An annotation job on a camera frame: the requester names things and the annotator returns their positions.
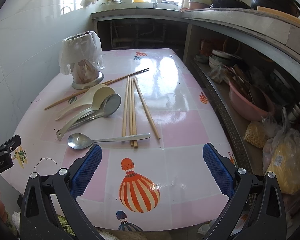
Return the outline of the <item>stacked enamel pots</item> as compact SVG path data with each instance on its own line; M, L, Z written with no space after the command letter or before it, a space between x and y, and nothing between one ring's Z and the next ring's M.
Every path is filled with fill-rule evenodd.
M189 0L189 9L207 9L211 7L213 0Z

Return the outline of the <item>pink plastic basin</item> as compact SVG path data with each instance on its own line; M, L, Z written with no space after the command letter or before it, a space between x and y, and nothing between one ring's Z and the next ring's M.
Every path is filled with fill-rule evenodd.
M243 118L248 121L261 121L267 116L275 114L275 107L270 98L263 92L264 97L266 98L269 111L264 111L261 108L258 108L253 103L248 101L229 81L230 91L229 98L232 107L234 110Z

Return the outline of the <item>bamboo chopstick slanted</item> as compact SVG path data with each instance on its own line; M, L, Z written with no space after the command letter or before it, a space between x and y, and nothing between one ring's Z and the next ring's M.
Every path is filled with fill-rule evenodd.
M147 104L145 102L145 99L144 99L143 94L142 94L142 92L140 90L140 87L138 85L138 81L137 81L136 77L133 79L133 81L134 81L134 85L136 87L137 93L139 95L140 101L142 103L143 109L145 111L145 115L146 115L146 117L148 119L148 122L149 122L151 128L153 129L153 132L154 132L156 138L158 140L160 140L161 139L160 134L159 134L158 129L157 129L155 123L154 123L154 120L153 120L152 115L151 115L151 113L149 111L149 108L148 108L148 106L147 106Z

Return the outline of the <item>glass lid pot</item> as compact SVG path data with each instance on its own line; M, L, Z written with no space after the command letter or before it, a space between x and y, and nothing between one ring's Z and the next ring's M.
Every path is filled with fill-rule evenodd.
M111 1L107 1L102 3L102 6L112 6L112 5L118 5L118 4L123 4L122 0L111 0Z

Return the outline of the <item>black frying pan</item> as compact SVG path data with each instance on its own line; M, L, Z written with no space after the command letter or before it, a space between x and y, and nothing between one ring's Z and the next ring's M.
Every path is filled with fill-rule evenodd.
M213 8L238 8L251 9L249 5L241 0L213 0Z

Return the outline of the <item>stacked white bowls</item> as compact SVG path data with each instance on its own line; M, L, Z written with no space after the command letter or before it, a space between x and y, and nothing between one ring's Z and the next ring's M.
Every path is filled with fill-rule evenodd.
M215 68L219 63L227 67L233 67L237 63L237 59L229 53L213 50L211 56L209 56L209 65L211 68Z

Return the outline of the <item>bag of corn kernels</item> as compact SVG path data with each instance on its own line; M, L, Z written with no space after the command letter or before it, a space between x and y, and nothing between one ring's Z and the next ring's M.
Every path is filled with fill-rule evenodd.
M247 126L243 139L257 148L263 148L268 140L268 136L266 135L264 126L261 123L252 121Z

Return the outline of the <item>perforated steel utensil holder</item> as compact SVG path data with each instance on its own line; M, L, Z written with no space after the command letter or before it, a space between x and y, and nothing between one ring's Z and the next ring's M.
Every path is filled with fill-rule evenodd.
M104 79L102 70L97 70L87 61L70 64L70 74L72 76L72 87L76 90L83 90L101 83Z

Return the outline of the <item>bamboo chopstick dark tip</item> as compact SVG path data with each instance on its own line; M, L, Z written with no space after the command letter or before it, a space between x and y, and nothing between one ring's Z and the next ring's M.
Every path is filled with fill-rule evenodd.
M141 74L141 73L144 73L144 72L147 72L149 71L149 68L146 68L146 69L142 69L142 70L139 70L137 72L133 72L133 73L130 73L128 75L125 75L125 76L122 76L122 77L118 77L117 79L114 79L114 80L109 80L109 81L106 81L106 82L103 82L102 84L103 85L110 85L112 83L116 83L116 82L119 82L127 77L130 77L130 76L135 76L135 75L138 75L138 74Z

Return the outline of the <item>white plastic bag liner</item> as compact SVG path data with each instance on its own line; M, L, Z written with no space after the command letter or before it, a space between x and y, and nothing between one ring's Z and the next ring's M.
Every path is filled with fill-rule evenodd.
M104 69L102 46L94 31L86 31L70 36L62 41L58 63L60 72L70 74L70 64L87 61L97 70Z

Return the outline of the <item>cream plastic rice ladle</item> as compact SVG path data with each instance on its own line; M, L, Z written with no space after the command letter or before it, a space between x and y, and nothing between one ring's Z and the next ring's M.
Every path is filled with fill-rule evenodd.
M96 85L89 90L85 92L85 94L77 99L75 102L70 104L69 106L65 107L64 109L60 110L55 117L55 120L59 120L66 116L71 110L76 109L78 107L83 107L83 106L91 106L93 103L93 98L96 95L98 99L98 106L101 105L101 102L109 95L115 94L115 90L113 90L111 87L107 85Z

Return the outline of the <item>yellow plastic bag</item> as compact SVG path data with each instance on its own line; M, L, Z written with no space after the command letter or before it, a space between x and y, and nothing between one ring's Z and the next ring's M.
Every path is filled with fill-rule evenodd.
M300 191L300 132L282 129L272 143L271 160L267 172L273 172L280 190L295 195Z

